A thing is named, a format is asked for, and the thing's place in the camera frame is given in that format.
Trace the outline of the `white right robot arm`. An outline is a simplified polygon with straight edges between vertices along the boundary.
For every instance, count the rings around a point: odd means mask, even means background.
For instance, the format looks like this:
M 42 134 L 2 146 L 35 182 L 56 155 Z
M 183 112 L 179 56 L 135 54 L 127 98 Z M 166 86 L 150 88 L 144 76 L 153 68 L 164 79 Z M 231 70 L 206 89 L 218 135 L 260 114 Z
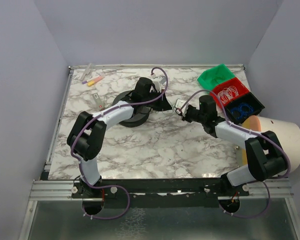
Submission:
M 290 171 L 290 160 L 274 132 L 249 130 L 218 116 L 212 96 L 202 95 L 199 98 L 199 108 L 178 99 L 175 110 L 183 121 L 199 123 L 212 137 L 226 140 L 245 150 L 247 164 L 221 176 L 226 186 L 262 182 Z

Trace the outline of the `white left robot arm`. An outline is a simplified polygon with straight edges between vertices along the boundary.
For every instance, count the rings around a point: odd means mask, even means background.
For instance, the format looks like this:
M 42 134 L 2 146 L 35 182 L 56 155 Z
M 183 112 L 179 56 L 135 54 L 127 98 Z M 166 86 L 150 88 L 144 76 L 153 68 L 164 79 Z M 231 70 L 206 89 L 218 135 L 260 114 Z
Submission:
M 101 179 L 97 155 L 102 149 L 105 133 L 111 127 L 121 124 L 134 128 L 145 123 L 150 111 L 172 110 L 165 90 L 149 78 L 141 77 L 133 90 L 120 93 L 113 105 L 100 112 L 81 112 L 66 140 L 70 154 L 79 161 L 81 179 L 94 186 Z

